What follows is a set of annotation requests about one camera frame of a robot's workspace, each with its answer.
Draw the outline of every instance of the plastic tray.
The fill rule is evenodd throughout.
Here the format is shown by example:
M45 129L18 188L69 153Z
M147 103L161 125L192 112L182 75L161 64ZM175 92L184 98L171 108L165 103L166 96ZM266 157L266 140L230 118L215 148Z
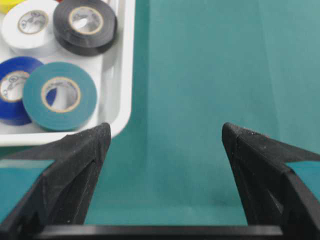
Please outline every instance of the plastic tray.
M111 125L111 137L119 134L129 121L132 99L132 72L135 26L135 0L109 0L118 19L117 39L105 54L82 57L61 48L39 58L44 64L68 62L86 70L95 82L98 103L89 122L77 131L102 122ZM0 14L0 24L4 15ZM0 37L0 62L16 57ZM72 132L47 132L35 123L10 126L0 123L0 147L32 146L59 140Z

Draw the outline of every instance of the yellow tape roll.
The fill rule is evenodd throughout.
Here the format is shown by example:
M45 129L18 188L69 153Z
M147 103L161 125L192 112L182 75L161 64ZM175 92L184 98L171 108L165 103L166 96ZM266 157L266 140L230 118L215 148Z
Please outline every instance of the yellow tape roll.
M0 12L6 14L15 5L22 3L24 0L0 0Z

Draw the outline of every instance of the teal tape roll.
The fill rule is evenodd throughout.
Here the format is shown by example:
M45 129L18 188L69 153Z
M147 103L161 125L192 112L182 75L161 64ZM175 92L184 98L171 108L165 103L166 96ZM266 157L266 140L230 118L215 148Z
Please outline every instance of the teal tape roll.
M56 89L50 105L46 97ZM37 68L23 88L23 105L30 118L51 131L69 131L84 125L97 104L97 90L80 67L53 62Z

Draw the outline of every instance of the teal pad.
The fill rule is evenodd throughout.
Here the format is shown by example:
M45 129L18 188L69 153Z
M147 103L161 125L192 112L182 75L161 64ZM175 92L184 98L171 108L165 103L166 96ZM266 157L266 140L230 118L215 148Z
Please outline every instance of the teal pad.
M319 12L318 0L137 0L132 115L86 223L245 225L223 123L319 152Z
M54 160L0 160L0 223Z
M309 188L316 199L320 202L320 162L298 161L286 164L292 168L302 182Z

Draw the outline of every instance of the black tape roll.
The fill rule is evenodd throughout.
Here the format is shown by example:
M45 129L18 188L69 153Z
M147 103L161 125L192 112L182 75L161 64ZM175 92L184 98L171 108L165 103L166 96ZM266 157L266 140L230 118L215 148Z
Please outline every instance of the black tape roll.
M68 51L95 56L107 51L116 36L117 17L101 0L65 0L53 14L54 35Z

